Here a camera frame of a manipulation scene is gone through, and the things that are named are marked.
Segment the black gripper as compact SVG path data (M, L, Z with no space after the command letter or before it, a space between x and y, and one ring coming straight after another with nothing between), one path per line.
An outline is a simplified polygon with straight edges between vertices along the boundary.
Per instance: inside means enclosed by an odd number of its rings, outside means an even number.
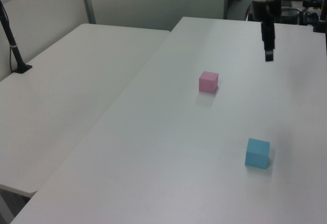
M253 18L261 21L262 41L264 43L265 61L274 60L275 28L271 22L281 16L282 0L252 1Z

